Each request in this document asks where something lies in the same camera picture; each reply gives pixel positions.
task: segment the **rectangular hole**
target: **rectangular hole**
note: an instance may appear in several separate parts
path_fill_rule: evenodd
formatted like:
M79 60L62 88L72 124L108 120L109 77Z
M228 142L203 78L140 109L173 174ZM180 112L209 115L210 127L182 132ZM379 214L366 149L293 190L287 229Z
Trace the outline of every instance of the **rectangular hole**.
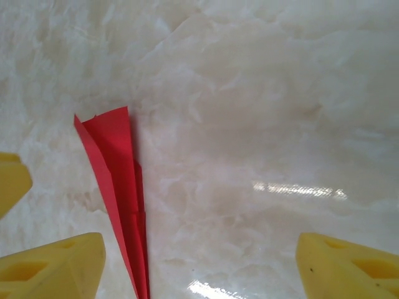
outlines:
M7 299L7 297L10 295L10 292L2 292L0 291L0 299Z
M26 282L47 266L44 262L20 262L0 272L0 282Z
M371 278L399 278L399 268L396 265L384 260L354 260L352 262Z
M324 242L325 242L328 246L330 246L331 248L335 248L335 249L344 249L344 248L347 248L347 246L342 245L342 244L340 244L340 243L338 243L338 242L335 242L335 241L324 240Z
M69 249L69 248L71 248L74 245L75 245L75 242L74 241L70 241L70 240L67 240L65 242L60 242L60 243L56 244L57 248L63 248L63 249Z

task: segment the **red paper airplane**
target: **red paper airplane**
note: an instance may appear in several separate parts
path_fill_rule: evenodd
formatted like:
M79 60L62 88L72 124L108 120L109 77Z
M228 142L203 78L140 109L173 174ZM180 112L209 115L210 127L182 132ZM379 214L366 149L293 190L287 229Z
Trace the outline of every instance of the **red paper airplane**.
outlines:
M134 160L127 107L75 128L93 167L113 231L138 299L150 299L141 166Z

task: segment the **white marble surface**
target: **white marble surface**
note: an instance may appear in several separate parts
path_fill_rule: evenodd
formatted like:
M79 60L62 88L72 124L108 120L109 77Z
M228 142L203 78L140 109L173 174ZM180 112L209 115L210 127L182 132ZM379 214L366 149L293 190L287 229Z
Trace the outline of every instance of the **white marble surface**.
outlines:
M34 187L0 255L101 232L97 295L134 298L73 127L137 119L153 299L304 298L316 231L399 254L397 0L1 0L0 150Z

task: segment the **red paper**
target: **red paper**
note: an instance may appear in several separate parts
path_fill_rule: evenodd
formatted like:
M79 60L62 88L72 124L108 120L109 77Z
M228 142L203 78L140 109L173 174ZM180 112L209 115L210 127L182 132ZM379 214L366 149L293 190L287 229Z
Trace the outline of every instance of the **red paper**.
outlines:
M150 299L142 168L134 160L127 107L75 128L92 164L113 231L138 299Z

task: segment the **yellow plastic part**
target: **yellow plastic part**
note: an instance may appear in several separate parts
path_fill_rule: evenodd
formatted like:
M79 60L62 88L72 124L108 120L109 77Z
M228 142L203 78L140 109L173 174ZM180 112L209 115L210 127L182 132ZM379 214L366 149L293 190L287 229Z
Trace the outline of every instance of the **yellow plastic part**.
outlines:
M31 175L18 155L0 152L0 218L7 214L31 187Z
M93 299L104 264L99 233L8 255L0 259L0 299Z
M299 237L297 266L308 299L398 299L399 256L326 235Z

